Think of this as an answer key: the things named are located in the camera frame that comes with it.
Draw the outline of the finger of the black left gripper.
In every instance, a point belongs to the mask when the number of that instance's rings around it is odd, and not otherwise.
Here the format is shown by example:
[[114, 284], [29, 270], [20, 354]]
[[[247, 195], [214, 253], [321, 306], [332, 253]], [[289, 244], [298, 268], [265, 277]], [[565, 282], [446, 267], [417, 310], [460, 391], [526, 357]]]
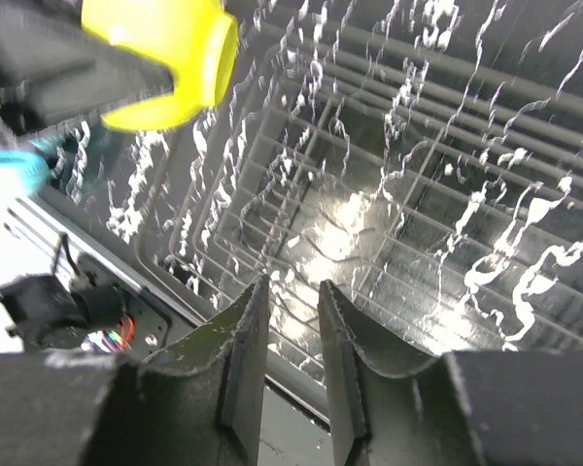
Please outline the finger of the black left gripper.
[[10, 130], [63, 130], [172, 91], [164, 65], [87, 32], [84, 5], [0, 1], [0, 118]]

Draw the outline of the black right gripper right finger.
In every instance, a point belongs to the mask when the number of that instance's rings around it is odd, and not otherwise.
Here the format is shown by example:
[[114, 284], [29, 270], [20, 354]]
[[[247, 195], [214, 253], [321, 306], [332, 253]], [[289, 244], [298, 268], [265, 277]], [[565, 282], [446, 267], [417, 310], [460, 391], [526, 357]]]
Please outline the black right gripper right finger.
[[426, 354], [319, 291], [338, 465], [583, 465], [583, 350]]

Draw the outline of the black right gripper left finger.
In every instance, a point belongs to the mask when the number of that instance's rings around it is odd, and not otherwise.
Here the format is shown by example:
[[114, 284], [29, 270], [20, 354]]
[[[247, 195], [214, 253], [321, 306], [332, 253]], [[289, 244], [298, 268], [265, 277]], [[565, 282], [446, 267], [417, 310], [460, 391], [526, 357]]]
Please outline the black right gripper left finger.
[[0, 465], [254, 465], [269, 280], [145, 360], [0, 353]]

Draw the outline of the yellow-green bowl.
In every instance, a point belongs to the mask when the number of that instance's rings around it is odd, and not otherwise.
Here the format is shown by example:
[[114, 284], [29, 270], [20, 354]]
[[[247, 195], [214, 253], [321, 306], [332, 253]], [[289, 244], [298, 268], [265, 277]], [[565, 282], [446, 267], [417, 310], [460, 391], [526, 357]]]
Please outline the yellow-green bowl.
[[118, 131], [174, 128], [219, 105], [232, 75], [239, 24], [220, 1], [85, 1], [82, 27], [164, 65], [173, 91], [102, 117]]

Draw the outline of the grey wire dish rack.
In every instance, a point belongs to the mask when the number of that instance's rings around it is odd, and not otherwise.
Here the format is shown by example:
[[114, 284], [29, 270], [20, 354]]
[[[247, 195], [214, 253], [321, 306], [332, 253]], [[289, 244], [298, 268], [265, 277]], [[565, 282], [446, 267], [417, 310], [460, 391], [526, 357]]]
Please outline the grey wire dish rack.
[[420, 350], [583, 350], [583, 97], [355, 27], [249, 34], [160, 163], [142, 263], [205, 320], [270, 279], [270, 348], [324, 380], [334, 282]]

